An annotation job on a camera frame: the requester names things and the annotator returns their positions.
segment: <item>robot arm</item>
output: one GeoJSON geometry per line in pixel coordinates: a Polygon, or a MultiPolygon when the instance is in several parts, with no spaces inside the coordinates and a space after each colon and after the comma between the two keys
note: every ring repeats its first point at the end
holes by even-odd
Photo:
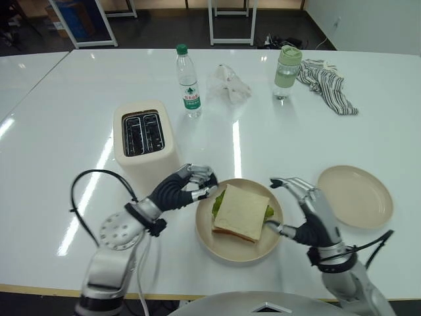
{"type": "Polygon", "coordinates": [[[323,192],[299,178],[271,178],[270,181],[272,188],[282,186],[294,195],[306,223],[299,228],[275,221],[266,223],[281,235],[310,246],[307,255],[312,265],[322,271],[325,287],[341,307],[364,316],[395,316],[389,302],[368,279],[356,252],[342,242],[336,218],[323,192]]]}
{"type": "Polygon", "coordinates": [[[159,218],[162,212],[205,199],[217,187],[212,169],[187,164],[165,178],[150,196],[141,201],[134,198],[124,206],[124,211],[108,217],[101,225],[99,247],[89,264],[75,315],[118,315],[136,266],[136,249],[144,230],[159,236],[166,227],[165,220],[159,218]],[[197,184],[199,189],[183,191],[189,182],[197,184]]]}

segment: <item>white table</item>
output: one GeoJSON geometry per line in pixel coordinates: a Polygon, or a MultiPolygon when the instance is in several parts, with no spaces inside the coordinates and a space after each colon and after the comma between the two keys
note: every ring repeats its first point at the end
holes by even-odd
{"type": "MultiPolygon", "coordinates": [[[[243,177],[267,185],[270,176],[278,175],[316,183],[333,165],[354,165],[377,176],[393,198],[392,219],[378,230],[341,224],[342,235],[348,244],[365,244],[387,229],[396,230],[368,274],[388,298],[421,298],[421,59],[304,51],[305,58],[328,60],[345,76],[345,93],[360,114],[339,117],[300,83],[283,107],[272,99],[277,51],[189,52],[204,107],[198,120],[184,114],[175,50],[73,51],[15,109],[15,122],[0,139],[0,283],[13,286],[0,289],[77,295],[66,290],[80,289],[95,246],[72,224],[70,183],[93,167],[124,175],[112,152],[113,111],[130,101],[160,99],[182,160],[212,166],[219,180],[243,177]],[[207,95],[207,76],[218,63],[230,65],[251,86],[253,96],[244,106],[207,95]],[[239,150],[233,147],[233,135],[239,150]]],[[[77,198],[86,195],[84,217],[97,232],[129,196],[113,179],[90,179],[78,185],[77,198]],[[89,181],[90,190],[85,190],[89,181]]],[[[285,223],[299,226],[303,216],[295,200],[285,190],[273,192],[285,223]]],[[[332,297],[320,272],[310,267],[307,247],[290,240],[283,239],[266,259],[246,267],[213,259],[195,235],[195,208],[165,213],[168,227],[153,239],[142,276],[145,292],[154,294],[149,298],[234,290],[332,297]]],[[[362,251],[360,259],[365,262],[369,254],[362,251]]],[[[129,292],[135,291],[133,279],[129,292]]]]}
{"type": "Polygon", "coordinates": [[[67,54],[0,57],[0,122],[67,54]]]}

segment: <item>sandwich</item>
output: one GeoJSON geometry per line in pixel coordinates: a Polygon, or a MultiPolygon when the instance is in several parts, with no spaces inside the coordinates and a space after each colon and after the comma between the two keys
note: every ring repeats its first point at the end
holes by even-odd
{"type": "Polygon", "coordinates": [[[273,216],[269,198],[227,184],[212,208],[212,231],[257,242],[263,222],[273,216]]]}

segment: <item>beige plate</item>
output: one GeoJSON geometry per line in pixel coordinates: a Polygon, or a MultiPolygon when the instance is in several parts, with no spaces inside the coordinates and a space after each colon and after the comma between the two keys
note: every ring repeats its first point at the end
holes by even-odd
{"type": "Polygon", "coordinates": [[[386,187],[364,170],[351,166],[326,169],[318,178],[318,187],[345,224],[379,228],[392,216],[393,202],[386,187]]]}
{"type": "Polygon", "coordinates": [[[203,199],[196,211],[196,231],[199,238],[213,254],[228,261],[246,262],[264,257],[271,252],[280,240],[280,235],[267,226],[257,243],[242,240],[240,237],[212,232],[212,206],[215,198],[226,189],[227,184],[236,186],[269,198],[269,206],[274,209],[271,219],[282,223],[282,209],[272,193],[259,183],[245,179],[231,179],[219,184],[218,191],[209,199],[203,199]]]}

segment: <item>water bottle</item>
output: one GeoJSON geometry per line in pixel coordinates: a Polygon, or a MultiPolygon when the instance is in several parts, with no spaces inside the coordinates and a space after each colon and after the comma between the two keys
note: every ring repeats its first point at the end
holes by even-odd
{"type": "Polygon", "coordinates": [[[274,95],[278,99],[285,99],[290,95],[302,58],[303,54],[299,49],[289,45],[282,47],[274,84],[274,95]]]}
{"type": "Polygon", "coordinates": [[[202,108],[195,67],[187,54],[186,45],[177,45],[177,54],[177,77],[182,91],[184,107],[189,117],[198,117],[202,112],[202,108]]]}

